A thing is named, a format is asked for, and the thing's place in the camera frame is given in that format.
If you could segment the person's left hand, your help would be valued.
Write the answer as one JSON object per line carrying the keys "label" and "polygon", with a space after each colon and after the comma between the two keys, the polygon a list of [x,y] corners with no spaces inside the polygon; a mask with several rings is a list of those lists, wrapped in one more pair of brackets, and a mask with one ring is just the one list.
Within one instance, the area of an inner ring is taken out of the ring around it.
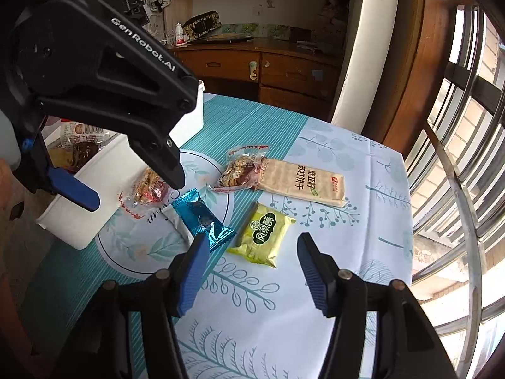
{"label": "person's left hand", "polygon": [[12,197],[13,175],[10,166],[0,159],[0,209],[5,210]]}

